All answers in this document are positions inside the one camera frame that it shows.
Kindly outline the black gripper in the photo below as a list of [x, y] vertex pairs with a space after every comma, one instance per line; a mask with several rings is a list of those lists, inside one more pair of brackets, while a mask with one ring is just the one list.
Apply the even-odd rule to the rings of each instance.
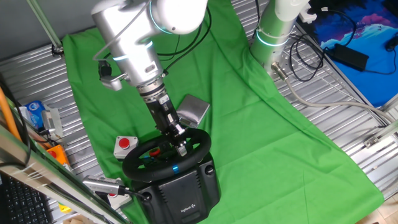
[[144, 101], [160, 130], [162, 138], [170, 143], [180, 156], [187, 154], [186, 127], [180, 123], [180, 118], [166, 92], [157, 96], [146, 96]]

